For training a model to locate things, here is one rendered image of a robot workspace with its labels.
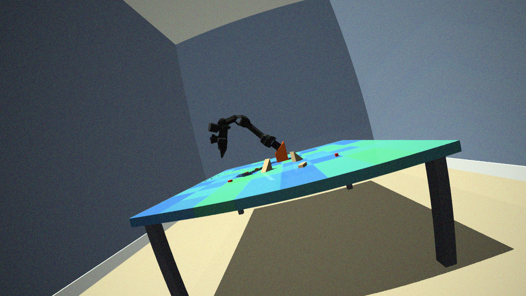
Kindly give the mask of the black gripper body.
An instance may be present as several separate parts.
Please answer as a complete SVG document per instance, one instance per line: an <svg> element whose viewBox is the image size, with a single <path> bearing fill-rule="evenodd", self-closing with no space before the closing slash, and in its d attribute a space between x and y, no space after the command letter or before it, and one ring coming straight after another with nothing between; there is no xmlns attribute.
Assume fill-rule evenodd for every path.
<svg viewBox="0 0 526 296"><path fill-rule="evenodd" d="M219 133L218 143L228 143L227 135L225 132Z"/></svg>

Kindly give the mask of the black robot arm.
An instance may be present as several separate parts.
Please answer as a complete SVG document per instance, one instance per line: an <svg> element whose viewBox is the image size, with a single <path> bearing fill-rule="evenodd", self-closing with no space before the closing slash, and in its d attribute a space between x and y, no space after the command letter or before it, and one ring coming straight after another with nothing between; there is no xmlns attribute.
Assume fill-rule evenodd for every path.
<svg viewBox="0 0 526 296"><path fill-rule="evenodd" d="M241 118L239 123L236 122L237 118ZM234 116L231 116L231 117L226 118L226 119L220 118L218 120L217 124L209 123L208 131L215 132L215 133L217 133L218 131L219 131L219 133L221 133L221 132L228 133L228 129L231 128L229 126L229 124L231 124L231 123L236 123L239 126L248 128L252 133L257 135L257 137L259 137L261 139L261 143L263 143L263 145L265 145L265 146L267 146L269 148L273 147L274 149L278 150L279 147L281 146L280 143L275 141L276 137L262 133L260 130L258 130L255 126L253 126L250 123L250 120L246 116L242 116L242 115L240 115L240 116L235 116L234 115ZM209 138L210 138L210 142L211 143L216 143L216 142L218 142L219 136L215 136L214 134L212 134L212 137L209 137ZM274 142L272 142L272 141L274 141Z"/></svg>

